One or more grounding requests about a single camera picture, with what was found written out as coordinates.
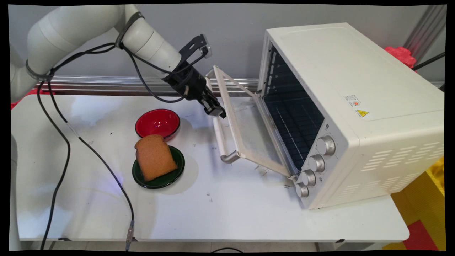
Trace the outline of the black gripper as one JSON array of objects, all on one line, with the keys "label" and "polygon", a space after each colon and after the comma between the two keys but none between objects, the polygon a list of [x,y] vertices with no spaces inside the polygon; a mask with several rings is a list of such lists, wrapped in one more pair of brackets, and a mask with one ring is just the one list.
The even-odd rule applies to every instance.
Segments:
[{"label": "black gripper", "polygon": [[169,74],[165,78],[172,89],[181,96],[188,87],[187,100],[198,100],[203,105],[207,115],[226,118],[225,109],[210,89],[206,89],[206,79],[193,66],[177,74]]}]

